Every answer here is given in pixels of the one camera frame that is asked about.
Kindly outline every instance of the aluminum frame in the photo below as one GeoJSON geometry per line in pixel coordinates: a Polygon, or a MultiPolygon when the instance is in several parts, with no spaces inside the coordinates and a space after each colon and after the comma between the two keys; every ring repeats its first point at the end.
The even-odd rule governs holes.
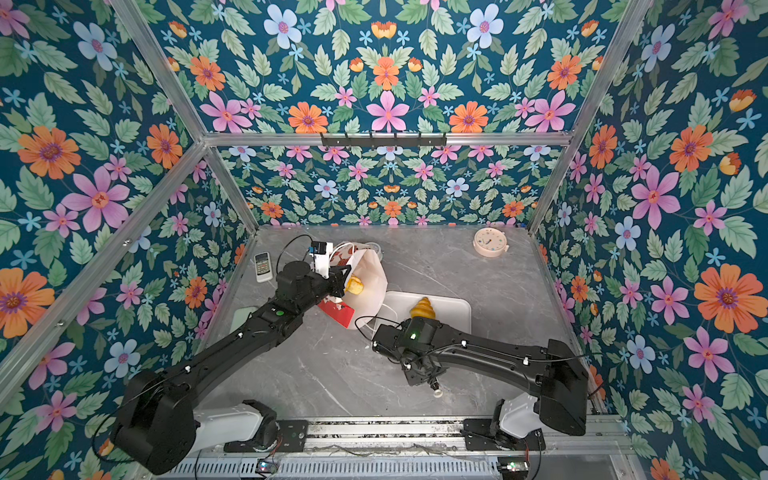
{"type": "Polygon", "coordinates": [[[184,152],[178,163],[3,359],[0,363],[0,409],[18,391],[40,363],[40,359],[56,345],[67,326],[88,304],[93,292],[120,263],[133,240],[141,236],[141,232],[160,213],[171,194],[192,174],[204,152],[202,142],[195,142],[184,152]]]}
{"type": "Polygon", "coordinates": [[[534,233],[538,229],[544,219],[544,215],[554,202],[558,188],[560,188],[560,184],[562,184],[568,172],[568,165],[576,157],[578,149],[584,142],[587,130],[589,130],[603,98],[608,93],[608,88],[611,86],[611,82],[613,82],[616,72],[627,55],[630,44],[637,34],[637,30],[641,28],[645,14],[652,3],[653,0],[630,0],[627,9],[624,10],[624,16],[616,27],[616,32],[605,52],[603,66],[595,76],[587,98],[581,104],[581,109],[574,122],[571,143],[560,154],[558,162],[549,176],[547,186],[541,192],[536,214],[528,225],[529,231],[534,233]]]}

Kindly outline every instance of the pink flower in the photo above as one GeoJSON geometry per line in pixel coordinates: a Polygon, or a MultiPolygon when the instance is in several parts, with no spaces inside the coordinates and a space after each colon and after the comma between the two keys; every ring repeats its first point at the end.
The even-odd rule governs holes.
{"type": "Polygon", "coordinates": [[[200,180],[205,180],[208,178],[208,176],[205,174],[205,168],[207,166],[208,164],[205,163],[205,160],[197,162],[197,165],[194,166],[194,170],[192,170],[192,180],[194,180],[194,183],[199,184],[200,180]]]}
{"type": "Polygon", "coordinates": [[[566,294],[565,288],[558,288],[558,286],[555,285],[554,289],[558,292],[558,295],[560,295],[560,302],[563,304],[563,310],[565,311],[565,316],[568,318],[568,321],[576,323],[576,317],[574,316],[574,313],[571,312],[576,304],[576,300],[566,294]]]}
{"type": "Polygon", "coordinates": [[[240,127],[250,127],[253,123],[245,118],[240,113],[240,102],[238,100],[229,100],[227,105],[224,106],[224,100],[218,94],[210,92],[208,94],[209,104],[202,104],[200,109],[206,115],[216,117],[214,120],[214,130],[225,131],[230,129],[230,132],[239,134],[242,130],[240,127]]]}
{"type": "Polygon", "coordinates": [[[679,173],[672,172],[664,175],[664,179],[659,182],[659,170],[651,166],[645,179],[647,187],[641,184],[632,186],[632,196],[642,200],[635,206],[632,217],[643,218],[645,214],[648,214],[648,224],[650,228],[656,230],[661,223],[661,211],[659,209],[668,214],[677,212],[680,209],[680,202],[677,201],[676,197],[664,194],[675,188],[679,176],[679,173]]]}
{"type": "Polygon", "coordinates": [[[429,105],[437,105],[438,98],[440,98],[440,94],[435,91],[435,87],[429,87],[429,90],[422,88],[422,96],[419,97],[419,101],[424,102],[424,108],[427,108],[429,105]]]}
{"type": "Polygon", "coordinates": [[[600,201],[600,195],[605,192],[605,186],[600,185],[603,181],[603,174],[589,174],[589,185],[584,185],[584,191],[587,193],[587,203],[600,201]]]}
{"type": "Polygon", "coordinates": [[[600,217],[596,217],[592,212],[584,219],[584,231],[590,235],[594,235],[594,232],[598,231],[598,220],[600,217]]]}
{"type": "Polygon", "coordinates": [[[250,98],[247,101],[240,100],[240,106],[241,106],[240,113],[248,114],[248,118],[250,118],[251,120],[253,120],[254,118],[261,118],[261,113],[259,112],[259,110],[261,110],[261,105],[254,104],[253,100],[251,100],[250,98]]]}
{"type": "Polygon", "coordinates": [[[64,425],[64,419],[68,419],[78,412],[77,407],[70,406],[77,398],[77,393],[70,393],[65,398],[64,393],[61,390],[57,390],[51,397],[51,405],[42,405],[35,410],[37,416],[42,417],[35,431],[40,433],[49,425],[53,432],[61,430],[61,426],[64,425]]]}
{"type": "Polygon", "coordinates": [[[581,181],[581,175],[587,173],[587,168],[584,166],[586,161],[587,154],[576,154],[576,157],[571,160],[571,163],[568,165],[568,167],[571,169],[571,180],[575,180],[576,183],[581,181]]]}
{"type": "Polygon", "coordinates": [[[55,212],[53,210],[43,212],[43,216],[50,220],[45,229],[49,232],[58,230],[58,234],[64,238],[69,236],[69,230],[80,230],[80,225],[75,222],[78,218],[78,212],[67,212],[62,204],[56,206],[55,212]]]}
{"type": "Polygon", "coordinates": [[[182,204],[185,204],[187,202],[187,198],[184,196],[184,193],[187,192],[187,190],[189,189],[190,188],[185,184],[179,185],[176,191],[173,192],[170,195],[170,198],[168,199],[170,200],[170,204],[175,205],[176,202],[181,202],[182,204]]]}
{"type": "Polygon", "coordinates": [[[35,367],[35,371],[29,376],[29,388],[36,390],[40,385],[45,382],[48,377],[48,372],[51,375],[64,375],[67,372],[67,363],[64,360],[59,360],[62,356],[67,356],[72,353],[74,349],[74,343],[67,342],[62,343],[50,352],[48,352],[38,366],[35,367]]]}
{"type": "Polygon", "coordinates": [[[634,158],[634,167],[629,169],[629,173],[634,175],[634,177],[632,177],[632,180],[637,181],[640,178],[645,180],[645,176],[647,175],[645,171],[650,168],[650,162],[647,161],[647,159],[648,157],[645,155],[643,155],[640,158],[637,158],[637,157],[634,158]]]}
{"type": "Polygon", "coordinates": [[[123,303],[123,309],[128,310],[131,308],[131,304],[139,304],[139,296],[144,292],[143,288],[139,288],[136,282],[131,282],[130,285],[123,283],[120,285],[120,291],[122,292],[116,300],[123,303]]]}
{"type": "Polygon", "coordinates": [[[109,156],[109,163],[104,164],[104,168],[112,172],[109,177],[112,180],[120,179],[121,182],[125,182],[128,180],[128,177],[126,175],[130,175],[133,173],[133,171],[125,166],[125,158],[120,157],[119,159],[115,157],[114,155],[109,156]]]}
{"type": "Polygon", "coordinates": [[[293,165],[285,165],[285,162],[280,162],[280,164],[277,165],[277,171],[280,173],[281,177],[285,177],[288,180],[293,178],[293,175],[296,175],[296,171],[293,169],[293,165]]]}
{"type": "Polygon", "coordinates": [[[531,115],[531,117],[525,121],[525,124],[529,127],[538,125],[538,128],[536,128],[537,132],[549,131],[550,126],[552,127],[552,130],[562,130],[565,128],[565,121],[560,118],[560,116],[570,114],[574,108],[576,108],[575,104],[563,105],[564,101],[565,90],[560,90],[558,93],[554,94],[551,103],[544,98],[537,98],[535,108],[539,114],[531,115]]]}
{"type": "Polygon", "coordinates": [[[310,147],[309,145],[305,145],[302,147],[287,147],[288,149],[288,158],[294,158],[299,161],[300,164],[304,163],[305,158],[312,158],[312,154],[310,153],[310,147]]]}
{"type": "Polygon", "coordinates": [[[406,129],[406,123],[400,118],[408,113],[409,106],[406,104],[395,105],[395,95],[391,91],[385,90],[381,97],[382,105],[368,105],[366,110],[374,117],[378,117],[371,124],[371,130],[379,131],[386,127],[387,133],[395,130],[403,131],[406,129]]]}
{"type": "Polygon", "coordinates": [[[359,181],[361,178],[368,178],[367,168],[362,166],[360,162],[357,162],[354,167],[349,168],[349,177],[359,181]]]}
{"type": "Polygon", "coordinates": [[[493,157],[493,146],[491,145],[474,145],[470,147],[470,157],[477,157],[478,161],[483,161],[486,157],[493,157]]]}
{"type": "Polygon", "coordinates": [[[620,286],[619,291],[624,294],[624,298],[621,300],[622,303],[629,303],[629,305],[632,308],[637,307],[637,301],[642,300],[643,296],[639,294],[638,290],[640,289],[639,283],[632,283],[629,281],[628,278],[624,279],[624,285],[626,286],[620,286]]]}
{"type": "Polygon", "coordinates": [[[676,313],[682,318],[688,318],[690,314],[688,309],[680,303],[688,298],[688,289],[678,287],[673,291],[672,279],[667,277],[662,283],[664,289],[662,290],[658,285],[651,285],[650,291],[659,299],[655,300],[650,306],[654,312],[664,311],[664,319],[667,321],[667,325],[674,323],[674,314],[676,313]]]}
{"type": "Polygon", "coordinates": [[[435,174],[432,172],[432,165],[427,167],[427,164],[424,162],[413,170],[416,172],[416,178],[420,178],[421,180],[426,180],[435,174]]]}
{"type": "Polygon", "coordinates": [[[502,165],[502,161],[496,163],[491,162],[488,164],[488,169],[485,172],[490,175],[491,178],[500,177],[504,173],[504,165],[502,165]]]}
{"type": "Polygon", "coordinates": [[[515,112],[516,117],[528,118],[528,114],[532,114],[535,111],[535,102],[523,98],[519,104],[515,104],[515,110],[517,110],[515,112]]]}
{"type": "Polygon", "coordinates": [[[107,169],[99,167],[94,172],[95,185],[85,176],[72,175],[74,184],[85,194],[69,194],[64,197],[61,204],[72,210],[81,211],[88,209],[83,216],[83,227],[86,232],[92,232],[101,226],[101,218],[112,228],[118,228],[128,218],[128,210],[118,204],[116,200],[128,198],[130,190],[124,185],[109,187],[109,173],[107,169]]]}
{"type": "Polygon", "coordinates": [[[592,343],[592,332],[589,331],[588,326],[582,326],[581,327],[581,333],[578,334],[582,340],[584,340],[584,343],[589,345],[592,343]]]}
{"type": "Polygon", "coordinates": [[[707,378],[711,382],[717,381],[718,369],[725,373],[736,371],[730,360],[720,356],[721,353],[725,353],[728,350],[727,340],[715,339],[710,343],[710,334],[701,326],[696,330],[696,337],[699,339],[698,342],[690,336],[683,340],[685,346],[695,352],[688,357],[688,365],[695,369],[704,365],[704,373],[707,374],[707,378]]]}
{"type": "Polygon", "coordinates": [[[352,94],[352,88],[339,87],[339,91],[336,92],[336,99],[339,100],[339,106],[346,105],[352,108],[352,102],[357,101],[357,97],[352,94]]]}
{"type": "Polygon", "coordinates": [[[725,215],[727,211],[728,209],[725,207],[715,208],[715,200],[710,200],[707,202],[706,210],[703,208],[697,208],[695,210],[699,219],[694,222],[694,227],[704,228],[704,233],[709,236],[712,234],[712,227],[715,227],[718,230],[725,228],[725,222],[720,218],[725,215]]]}
{"type": "Polygon", "coordinates": [[[184,235],[190,229],[187,226],[190,223],[190,219],[184,218],[184,214],[182,214],[181,212],[177,215],[171,215],[170,221],[173,222],[173,225],[170,226],[170,229],[176,232],[176,235],[178,235],[179,237],[184,235]]]}
{"type": "Polygon", "coordinates": [[[91,318],[92,313],[95,313],[96,315],[104,313],[104,304],[102,302],[97,302],[96,300],[103,299],[106,294],[107,289],[104,287],[100,286],[96,289],[91,300],[88,301],[88,305],[84,306],[78,313],[78,323],[80,325],[85,325],[85,323],[88,322],[88,319],[91,318]]]}
{"type": "Polygon", "coordinates": [[[342,158],[349,158],[349,152],[344,151],[344,147],[320,147],[320,151],[326,152],[323,155],[323,160],[333,160],[333,163],[336,165],[341,164],[342,158]]]}
{"type": "Polygon", "coordinates": [[[698,383],[694,385],[693,390],[686,386],[683,387],[683,393],[688,397],[683,400],[683,407],[693,411],[697,422],[701,423],[703,419],[707,419],[710,422],[715,421],[715,415],[710,411],[715,406],[715,401],[708,396],[702,396],[703,393],[698,383]]]}
{"type": "Polygon", "coordinates": [[[723,0],[722,7],[723,11],[712,14],[708,21],[710,25],[715,26],[710,32],[710,40],[717,37],[717,34],[721,32],[723,37],[730,35],[733,24],[750,12],[750,8],[744,5],[744,0],[723,0]]]}
{"type": "Polygon", "coordinates": [[[12,0],[0,0],[0,33],[10,35],[16,30],[16,33],[22,37],[29,38],[29,32],[22,25],[29,22],[29,17],[21,10],[11,10],[11,8],[13,8],[12,0]]]}
{"type": "Polygon", "coordinates": [[[456,160],[458,158],[456,152],[459,151],[459,149],[461,149],[461,147],[458,145],[446,145],[443,148],[433,151],[432,158],[439,158],[440,164],[445,165],[445,162],[448,160],[456,160]]]}

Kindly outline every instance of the clock face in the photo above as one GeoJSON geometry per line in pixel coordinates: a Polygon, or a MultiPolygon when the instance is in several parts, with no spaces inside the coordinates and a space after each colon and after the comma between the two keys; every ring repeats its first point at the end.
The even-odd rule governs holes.
{"type": "Polygon", "coordinates": [[[475,235],[475,241],[486,250],[502,250],[507,244],[507,238],[498,230],[484,228],[475,235]]]}

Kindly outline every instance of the metal grate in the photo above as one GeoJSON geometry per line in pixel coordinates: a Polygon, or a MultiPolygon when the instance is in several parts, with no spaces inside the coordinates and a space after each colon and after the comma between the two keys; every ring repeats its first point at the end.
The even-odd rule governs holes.
{"type": "MultiPolygon", "coordinates": [[[[200,458],[198,478],[258,478],[258,458],[200,458]]],[[[161,478],[194,478],[194,458],[186,458],[161,478]]],[[[498,478],[496,458],[284,458],[272,478],[498,478]]]]}

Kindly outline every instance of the cable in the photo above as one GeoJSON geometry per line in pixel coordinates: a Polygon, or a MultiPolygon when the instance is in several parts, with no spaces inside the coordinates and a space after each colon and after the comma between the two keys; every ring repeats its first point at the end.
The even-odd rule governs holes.
{"type": "Polygon", "coordinates": [[[280,255],[278,255],[278,256],[277,256],[277,262],[275,263],[275,271],[276,271],[276,272],[279,272],[279,271],[280,271],[280,258],[282,258],[282,257],[283,257],[283,253],[285,253],[285,251],[286,251],[286,248],[288,248],[288,247],[290,246],[290,244],[291,244],[291,243],[293,243],[294,241],[298,240],[298,239],[299,239],[299,238],[301,238],[301,237],[307,237],[307,238],[309,238],[309,239],[310,239],[310,242],[313,242],[313,241],[315,241],[315,240],[314,240],[314,239],[313,239],[313,238],[312,238],[312,237],[311,237],[309,234],[307,234],[307,233],[302,233],[301,235],[296,235],[294,238],[292,238],[292,239],[291,239],[291,241],[290,241],[290,242],[288,242],[288,243],[286,243],[286,246],[284,246],[284,247],[283,247],[283,249],[280,251],[280,255]]]}

